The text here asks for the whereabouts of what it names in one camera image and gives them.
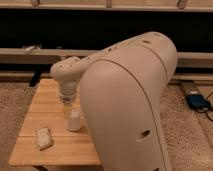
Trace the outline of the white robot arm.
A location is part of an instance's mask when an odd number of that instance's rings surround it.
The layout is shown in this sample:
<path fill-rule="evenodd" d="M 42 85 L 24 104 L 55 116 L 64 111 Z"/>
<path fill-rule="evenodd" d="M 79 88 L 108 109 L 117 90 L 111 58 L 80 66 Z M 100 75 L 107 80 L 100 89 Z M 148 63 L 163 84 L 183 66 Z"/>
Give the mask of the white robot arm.
<path fill-rule="evenodd" d="M 104 171 L 172 171 L 159 108 L 176 66 L 176 47 L 159 32 L 53 64 L 61 101 L 80 99 Z"/>

